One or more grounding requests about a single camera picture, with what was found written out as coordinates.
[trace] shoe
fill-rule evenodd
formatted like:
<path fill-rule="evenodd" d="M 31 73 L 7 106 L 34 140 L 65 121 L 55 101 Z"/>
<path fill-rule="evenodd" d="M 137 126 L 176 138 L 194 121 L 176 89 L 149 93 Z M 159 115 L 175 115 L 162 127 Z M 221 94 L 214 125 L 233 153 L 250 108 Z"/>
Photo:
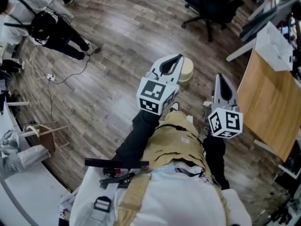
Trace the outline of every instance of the shoe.
<path fill-rule="evenodd" d="M 85 42 L 88 44 L 89 49 L 87 51 L 84 51 L 84 53 L 85 55 L 91 55 L 93 53 L 92 44 L 87 40 L 85 40 Z"/>
<path fill-rule="evenodd" d="M 22 63 L 21 63 L 21 65 L 22 65 L 22 71 L 24 71 L 25 70 L 25 61 L 23 61 Z"/>
<path fill-rule="evenodd" d="M 180 109 L 180 104 L 178 102 L 174 102 L 169 110 L 169 113 L 173 112 L 173 111 L 178 111 Z"/>
<path fill-rule="evenodd" d="M 70 2 L 64 3 L 64 6 L 66 7 L 66 6 L 68 6 L 69 4 L 71 4 L 73 2 L 74 2 L 74 0 L 70 0 Z"/>
<path fill-rule="evenodd" d="M 90 59 L 90 56 L 89 55 L 85 55 L 85 57 L 81 61 L 88 62 L 89 59 Z"/>

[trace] white desk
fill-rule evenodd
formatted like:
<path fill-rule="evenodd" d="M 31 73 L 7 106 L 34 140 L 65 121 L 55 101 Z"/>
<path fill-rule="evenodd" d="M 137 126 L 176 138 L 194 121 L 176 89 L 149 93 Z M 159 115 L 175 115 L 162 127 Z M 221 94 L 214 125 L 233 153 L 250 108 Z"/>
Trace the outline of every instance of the white desk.
<path fill-rule="evenodd" d="M 21 150 L 29 148 L 26 139 L 18 137 L 22 131 L 7 103 L 4 103 L 3 115 L 0 116 L 0 137 L 12 128 L 16 131 L 15 136 L 19 148 Z M 6 185 L 7 195 L 24 218 L 31 218 L 39 226 L 58 224 L 61 198 L 70 193 L 42 163 L 34 165 L 24 173 L 12 175 L 0 183 Z"/>

